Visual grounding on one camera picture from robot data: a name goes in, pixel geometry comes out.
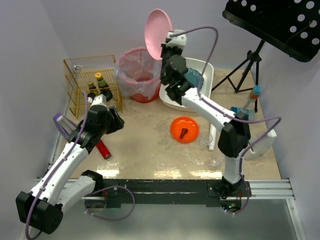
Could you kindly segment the brown-lidded seasoning bottle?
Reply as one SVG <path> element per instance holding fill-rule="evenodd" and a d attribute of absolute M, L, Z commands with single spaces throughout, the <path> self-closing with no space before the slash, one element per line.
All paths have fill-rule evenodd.
<path fill-rule="evenodd" d="M 94 92 L 97 90 L 97 87 L 94 85 L 92 81 L 90 81 L 87 85 L 90 92 Z"/>

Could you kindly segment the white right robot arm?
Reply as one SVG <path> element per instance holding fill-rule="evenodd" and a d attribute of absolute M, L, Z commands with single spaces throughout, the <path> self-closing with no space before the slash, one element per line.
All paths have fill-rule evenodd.
<path fill-rule="evenodd" d="M 223 108 L 201 94 L 199 88 L 187 80 L 187 63 L 182 57 L 186 38 L 182 30 L 168 31 L 161 37 L 160 81 L 172 101 L 194 110 L 220 133 L 218 149 L 225 156 L 222 179 L 230 185 L 236 185 L 242 179 L 241 155 L 251 138 L 248 118 L 244 113 L 235 114 Z"/>

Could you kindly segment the clear black-lidded shaker jar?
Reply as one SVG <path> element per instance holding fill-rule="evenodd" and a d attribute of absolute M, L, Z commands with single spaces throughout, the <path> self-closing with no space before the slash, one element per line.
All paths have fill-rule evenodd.
<path fill-rule="evenodd" d="M 110 89 L 102 88 L 100 92 L 101 92 L 101 94 L 103 96 L 105 96 L 105 101 L 106 102 L 109 102 L 110 100 L 113 99 L 113 94 L 112 94 L 112 91 Z"/>

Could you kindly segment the green yellow-capped sauce bottle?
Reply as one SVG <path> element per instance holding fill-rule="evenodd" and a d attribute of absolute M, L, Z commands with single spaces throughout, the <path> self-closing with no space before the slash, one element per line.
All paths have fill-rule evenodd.
<path fill-rule="evenodd" d="M 94 75 L 96 81 L 97 81 L 97 84 L 98 84 L 98 88 L 100 90 L 102 89 L 106 89 L 106 90 L 109 90 L 110 87 L 108 85 L 108 83 L 106 82 L 106 80 L 104 79 L 103 75 L 101 72 L 97 72 L 95 75 Z"/>

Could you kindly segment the orange plate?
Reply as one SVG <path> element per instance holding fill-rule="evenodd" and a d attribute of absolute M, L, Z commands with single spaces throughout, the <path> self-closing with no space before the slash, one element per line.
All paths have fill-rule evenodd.
<path fill-rule="evenodd" d="M 187 116 L 181 116 L 170 125 L 171 136 L 180 143 L 191 143 L 197 139 L 200 132 L 197 122 Z"/>

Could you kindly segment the dark spice jar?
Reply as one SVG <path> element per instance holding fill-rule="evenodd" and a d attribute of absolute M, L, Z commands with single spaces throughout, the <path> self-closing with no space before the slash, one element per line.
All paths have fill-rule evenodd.
<path fill-rule="evenodd" d="M 93 93 L 93 92 L 90 92 L 88 95 L 87 95 L 88 98 L 91 98 L 92 100 L 96 97 L 96 94 Z"/>

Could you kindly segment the pink plate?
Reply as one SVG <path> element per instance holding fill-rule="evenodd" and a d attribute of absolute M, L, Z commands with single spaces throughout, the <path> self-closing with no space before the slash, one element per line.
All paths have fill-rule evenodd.
<path fill-rule="evenodd" d="M 144 40 L 146 49 L 153 59 L 162 59 L 162 43 L 166 40 L 168 32 L 172 31 L 172 21 L 165 11 L 156 8 L 150 12 L 144 27 Z"/>

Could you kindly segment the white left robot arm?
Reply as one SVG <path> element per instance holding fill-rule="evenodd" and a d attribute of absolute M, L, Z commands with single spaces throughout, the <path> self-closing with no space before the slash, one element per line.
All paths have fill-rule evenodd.
<path fill-rule="evenodd" d="M 124 127 L 124 120 L 113 106 L 107 106 L 111 94 L 88 94 L 85 117 L 76 126 L 52 168 L 29 192 L 20 192 L 16 199 L 19 220 L 25 230 L 33 227 L 42 233 L 52 234 L 60 225 L 64 212 L 78 199 L 102 185 L 102 176 L 86 171 L 80 180 L 64 188 L 78 165 L 101 142 L 103 135 Z"/>

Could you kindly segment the teal ornate plate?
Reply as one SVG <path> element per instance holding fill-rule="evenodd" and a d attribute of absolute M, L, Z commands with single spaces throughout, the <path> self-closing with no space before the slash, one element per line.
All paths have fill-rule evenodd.
<path fill-rule="evenodd" d="M 194 68 L 188 68 L 188 72 L 184 75 L 184 77 L 189 83 L 194 85 L 195 88 L 197 88 L 198 83 L 200 83 L 199 86 L 200 86 L 200 89 L 202 89 L 204 84 L 204 78 L 198 70 Z"/>

